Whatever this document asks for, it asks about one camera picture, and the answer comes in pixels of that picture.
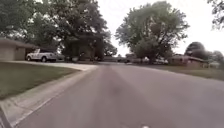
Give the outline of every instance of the street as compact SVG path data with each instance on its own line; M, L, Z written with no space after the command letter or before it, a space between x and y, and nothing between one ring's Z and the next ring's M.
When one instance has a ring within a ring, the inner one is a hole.
M144 126L223 128L224 82L135 66L100 66L17 128Z

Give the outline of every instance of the overcast sky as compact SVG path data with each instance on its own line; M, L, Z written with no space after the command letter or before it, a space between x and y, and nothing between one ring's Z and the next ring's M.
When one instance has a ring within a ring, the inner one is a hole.
M124 17L130 8L139 7L146 3L153 3L158 0L98 0L101 14L108 22L112 34L123 22ZM189 25L188 38L184 42L180 42L177 53L184 53L186 47L193 41L199 41L205 45L209 51L219 50L224 53L224 31L212 30L211 6L207 4L207 0L167 0L173 7L180 9L186 13ZM118 52L125 55L129 52L128 48L119 46L118 41L112 37L112 43L118 47Z

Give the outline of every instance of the pickup truck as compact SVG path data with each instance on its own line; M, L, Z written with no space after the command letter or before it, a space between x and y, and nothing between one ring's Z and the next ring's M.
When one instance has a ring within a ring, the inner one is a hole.
M27 54L26 58L27 61L55 62L57 60L57 55L47 50L36 49L34 52Z

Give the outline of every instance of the concrete sidewalk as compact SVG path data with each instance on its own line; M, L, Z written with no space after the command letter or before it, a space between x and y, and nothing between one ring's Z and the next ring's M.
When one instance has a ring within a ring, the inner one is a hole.
M66 89L72 87L80 79L96 70L97 66L94 65L76 65L76 64L63 64L63 63L35 63L35 62L17 62L27 64L38 64L46 66L67 67L83 70L79 73L74 73L55 81L51 81L33 88L23 94L15 97L0 101L0 105L4 110L7 119L12 126L15 126L31 113L41 108L54 97L60 95Z
M87 71L93 68L96 68L96 65L86 65L86 64L74 64L74 63L41 63L41 62L30 62L30 61L12 61L11 63L22 63L22 64L33 64L33 65L44 65L44 66L53 66L53 67L64 67L78 69L81 71Z

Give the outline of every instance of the green lawn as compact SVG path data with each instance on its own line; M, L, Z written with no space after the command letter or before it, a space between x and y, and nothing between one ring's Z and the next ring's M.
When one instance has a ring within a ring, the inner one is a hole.
M0 100L76 71L69 68L0 62Z
M192 69L187 67L178 67L178 66L151 66L151 68L168 70L177 73L183 73L193 76L200 76L204 78L217 79L224 81L224 70L221 69Z

